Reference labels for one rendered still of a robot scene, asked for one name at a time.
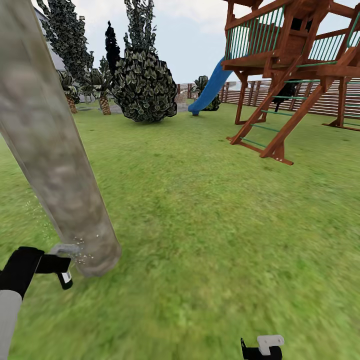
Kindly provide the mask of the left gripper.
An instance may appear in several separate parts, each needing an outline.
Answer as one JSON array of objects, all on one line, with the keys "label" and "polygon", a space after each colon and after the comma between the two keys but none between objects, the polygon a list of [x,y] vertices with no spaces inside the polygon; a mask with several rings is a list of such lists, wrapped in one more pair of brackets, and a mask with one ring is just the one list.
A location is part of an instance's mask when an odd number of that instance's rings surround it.
[{"label": "left gripper", "polygon": [[69,265],[72,262],[69,256],[51,256],[49,266],[41,272],[41,274],[52,274],[52,273],[66,273],[69,270]]}]

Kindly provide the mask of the pesticide atomizer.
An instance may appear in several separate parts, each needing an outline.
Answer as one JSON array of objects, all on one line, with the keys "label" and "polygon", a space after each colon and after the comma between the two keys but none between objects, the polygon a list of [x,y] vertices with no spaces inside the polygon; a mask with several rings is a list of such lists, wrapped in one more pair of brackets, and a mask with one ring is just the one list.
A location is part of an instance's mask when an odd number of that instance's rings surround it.
[{"label": "pesticide atomizer", "polygon": [[68,270],[66,273],[64,272],[58,272],[57,276],[59,278],[59,281],[61,283],[61,287],[66,291],[73,286],[73,280],[71,277],[71,273]]}]

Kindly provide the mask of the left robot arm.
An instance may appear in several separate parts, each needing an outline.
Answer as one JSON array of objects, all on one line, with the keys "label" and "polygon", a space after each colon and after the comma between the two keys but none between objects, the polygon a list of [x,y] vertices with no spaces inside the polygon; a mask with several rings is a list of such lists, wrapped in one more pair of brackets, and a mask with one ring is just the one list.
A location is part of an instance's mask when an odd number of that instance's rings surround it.
[{"label": "left robot arm", "polygon": [[0,360],[8,360],[19,310],[28,287],[35,275],[66,273],[72,262],[69,256],[77,254],[74,244],[57,243],[48,254],[28,245],[19,246],[0,271]]}]

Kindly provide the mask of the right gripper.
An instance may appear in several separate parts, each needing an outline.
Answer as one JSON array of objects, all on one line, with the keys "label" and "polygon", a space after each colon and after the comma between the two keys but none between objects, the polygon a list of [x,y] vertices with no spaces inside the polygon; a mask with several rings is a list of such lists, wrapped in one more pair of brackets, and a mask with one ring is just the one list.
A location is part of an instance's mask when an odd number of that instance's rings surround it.
[{"label": "right gripper", "polygon": [[278,347],[269,348],[270,356],[263,356],[258,347],[242,346],[243,358],[245,360],[282,360],[281,351]]}]

